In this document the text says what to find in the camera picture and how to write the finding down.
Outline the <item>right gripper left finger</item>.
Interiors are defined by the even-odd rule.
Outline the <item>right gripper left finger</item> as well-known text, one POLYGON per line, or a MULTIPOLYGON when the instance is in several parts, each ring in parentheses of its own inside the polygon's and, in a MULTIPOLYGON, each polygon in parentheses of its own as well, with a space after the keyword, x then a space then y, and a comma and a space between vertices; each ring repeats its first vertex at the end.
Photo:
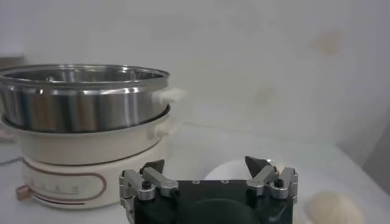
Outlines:
POLYGON ((175 198, 179 196, 179 182, 170 180, 162 174, 163 159, 146 163, 138 172, 123 170, 119 176, 120 204, 126 210, 129 223, 135 223, 136 199, 152 202, 157 195, 175 198))

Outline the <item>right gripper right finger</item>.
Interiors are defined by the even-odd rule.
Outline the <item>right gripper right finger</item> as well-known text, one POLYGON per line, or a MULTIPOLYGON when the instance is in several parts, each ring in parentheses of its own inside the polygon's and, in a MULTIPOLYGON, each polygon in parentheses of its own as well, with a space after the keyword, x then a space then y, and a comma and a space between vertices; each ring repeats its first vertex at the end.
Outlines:
POLYGON ((292 199, 297 203, 299 176, 292 167, 279 169, 269 159, 258 159, 251 156, 244 158, 251 179, 246 181, 248 188, 257 197, 266 192, 276 200, 292 199))

